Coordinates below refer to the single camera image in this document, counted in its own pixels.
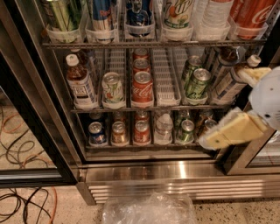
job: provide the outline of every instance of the plastic bag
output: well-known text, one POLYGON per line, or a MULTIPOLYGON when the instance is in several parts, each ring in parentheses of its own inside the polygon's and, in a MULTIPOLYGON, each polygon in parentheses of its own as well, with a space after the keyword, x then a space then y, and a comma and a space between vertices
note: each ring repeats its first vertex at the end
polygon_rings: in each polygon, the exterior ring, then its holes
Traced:
POLYGON ((108 199, 102 224, 196 224, 192 200, 154 192, 149 198, 108 199))

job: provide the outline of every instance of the speckled floor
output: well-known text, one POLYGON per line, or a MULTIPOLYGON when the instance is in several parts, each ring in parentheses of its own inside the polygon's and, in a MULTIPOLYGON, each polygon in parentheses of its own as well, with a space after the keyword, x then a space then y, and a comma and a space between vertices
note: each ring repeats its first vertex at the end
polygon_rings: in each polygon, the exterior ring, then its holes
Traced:
MULTIPOLYGON (((53 209, 53 191, 45 188, 50 195, 44 208, 50 213, 53 209)), ((87 206, 75 186, 55 187, 58 194, 57 211, 53 224, 101 224, 103 205, 87 206)), ((7 193, 8 189, 0 190, 0 196, 7 193)), ((33 189, 17 189, 18 194, 28 198, 33 189)), ((42 204, 45 193, 39 192, 32 201, 42 204)), ((0 201, 0 214, 9 213, 14 209, 16 201, 9 199, 0 201)), ((279 224, 280 223, 280 199, 242 199, 236 201, 194 201, 194 209, 197 215, 197 224, 207 223, 236 223, 236 224, 279 224)), ((30 205, 28 208, 28 222, 36 223, 39 210, 30 205)), ((23 206, 19 211, 4 223, 24 223, 23 206)), ((38 223, 48 223, 48 217, 42 213, 38 223)))

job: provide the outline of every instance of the white robotic device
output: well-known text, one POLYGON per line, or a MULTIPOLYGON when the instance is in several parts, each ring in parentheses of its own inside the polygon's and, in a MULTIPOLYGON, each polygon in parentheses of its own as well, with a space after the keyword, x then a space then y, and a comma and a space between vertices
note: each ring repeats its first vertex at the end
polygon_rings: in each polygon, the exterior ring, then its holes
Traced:
POLYGON ((242 144, 261 137, 268 126, 280 130, 280 66, 263 76, 249 97, 248 113, 234 108, 219 124, 199 138, 199 144, 217 150, 231 144, 242 144))

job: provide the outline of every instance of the stainless steel base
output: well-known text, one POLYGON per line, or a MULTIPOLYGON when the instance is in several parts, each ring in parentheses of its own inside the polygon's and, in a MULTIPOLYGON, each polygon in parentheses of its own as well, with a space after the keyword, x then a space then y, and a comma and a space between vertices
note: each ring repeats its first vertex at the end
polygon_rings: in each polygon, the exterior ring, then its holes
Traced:
POLYGON ((226 176, 217 164, 167 162, 87 168, 80 192, 87 200, 90 192, 94 201, 88 204, 93 205, 108 197, 140 197, 155 191, 187 193, 192 200, 280 197, 279 186, 280 174, 226 176))

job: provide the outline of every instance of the floor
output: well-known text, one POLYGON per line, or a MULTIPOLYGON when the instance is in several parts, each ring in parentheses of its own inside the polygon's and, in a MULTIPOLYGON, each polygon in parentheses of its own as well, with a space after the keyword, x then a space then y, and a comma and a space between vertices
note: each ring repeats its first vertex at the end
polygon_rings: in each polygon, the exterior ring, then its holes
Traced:
MULTIPOLYGON (((54 204, 52 188, 44 188, 49 197, 44 208, 51 213, 54 204)), ((57 208, 53 224, 101 224, 103 205, 87 206, 75 186, 55 187, 57 192, 57 208)), ((0 199, 10 193, 9 189, 0 189, 0 199)), ((28 198, 34 189, 17 189, 18 195, 28 198)), ((45 192, 38 192, 31 201, 42 205, 46 197, 45 192)), ((16 200, 8 198, 0 200, 0 214, 9 214, 16 206, 16 200)), ((227 224, 278 224, 280 223, 280 199, 243 199, 238 201, 194 201, 194 210, 197 224, 227 223, 227 224)), ((24 205, 4 223, 24 223, 24 205)), ((36 223, 39 209, 33 205, 28 206, 27 223, 36 223)), ((46 213, 42 213, 38 223, 48 223, 46 213)))

